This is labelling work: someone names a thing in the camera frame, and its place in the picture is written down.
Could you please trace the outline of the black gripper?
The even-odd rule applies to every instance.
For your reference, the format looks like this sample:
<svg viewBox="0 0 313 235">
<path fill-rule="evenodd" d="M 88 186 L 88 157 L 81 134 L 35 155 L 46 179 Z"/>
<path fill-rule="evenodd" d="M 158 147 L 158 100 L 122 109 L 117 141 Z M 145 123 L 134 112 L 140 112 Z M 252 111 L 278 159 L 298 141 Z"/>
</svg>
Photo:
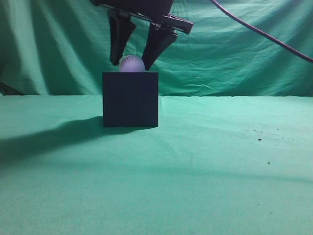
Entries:
<svg viewBox="0 0 313 235">
<path fill-rule="evenodd" d="M 142 54 L 147 71 L 177 39 L 178 34 L 174 29 L 189 34 L 193 27 L 192 22 L 171 14 L 172 0 L 92 0 L 91 3 L 114 9 L 107 13 L 111 39 L 110 62 L 114 66 L 119 65 L 127 42 L 136 28 L 131 15 L 152 22 Z"/>
</svg>

